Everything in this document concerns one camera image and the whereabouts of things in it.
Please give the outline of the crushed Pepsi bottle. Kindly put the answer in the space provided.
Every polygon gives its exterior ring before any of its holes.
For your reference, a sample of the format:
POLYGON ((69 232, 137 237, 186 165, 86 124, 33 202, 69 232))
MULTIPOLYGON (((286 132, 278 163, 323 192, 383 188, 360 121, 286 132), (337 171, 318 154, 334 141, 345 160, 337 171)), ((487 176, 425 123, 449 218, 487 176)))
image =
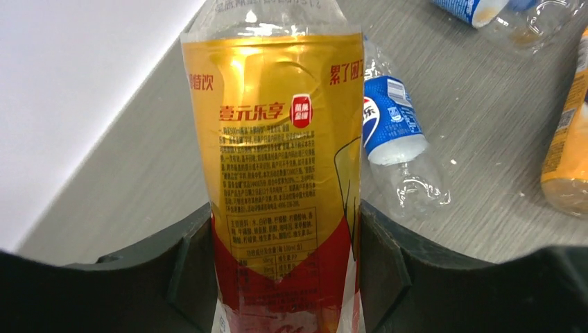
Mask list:
POLYGON ((422 220, 451 202, 445 170, 424 135, 392 60, 364 39, 363 150, 396 221, 422 220))

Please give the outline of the yellow red label bottle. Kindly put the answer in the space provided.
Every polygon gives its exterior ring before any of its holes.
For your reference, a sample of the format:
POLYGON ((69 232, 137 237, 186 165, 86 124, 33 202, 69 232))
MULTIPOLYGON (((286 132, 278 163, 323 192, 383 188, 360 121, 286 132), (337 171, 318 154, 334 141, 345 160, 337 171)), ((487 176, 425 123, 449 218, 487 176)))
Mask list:
POLYGON ((218 332, 360 332, 360 27, 336 1, 206 1, 181 37, 218 332))

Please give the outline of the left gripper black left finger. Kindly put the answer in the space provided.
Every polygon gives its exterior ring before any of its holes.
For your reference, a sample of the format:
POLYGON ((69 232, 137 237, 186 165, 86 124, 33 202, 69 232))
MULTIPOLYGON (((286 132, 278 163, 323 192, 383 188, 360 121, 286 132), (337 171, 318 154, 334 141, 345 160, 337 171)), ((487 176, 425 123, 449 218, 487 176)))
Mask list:
POLYGON ((1 254, 2 332, 210 332, 217 299, 211 210, 93 264, 1 254))

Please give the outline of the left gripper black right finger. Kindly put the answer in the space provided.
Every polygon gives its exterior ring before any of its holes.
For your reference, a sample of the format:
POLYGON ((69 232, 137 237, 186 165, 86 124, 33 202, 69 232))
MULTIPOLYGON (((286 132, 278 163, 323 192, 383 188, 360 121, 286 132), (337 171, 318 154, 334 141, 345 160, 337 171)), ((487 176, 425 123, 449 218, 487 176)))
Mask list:
POLYGON ((586 332, 587 249, 549 246, 501 264, 452 251, 361 204, 368 332, 586 332))

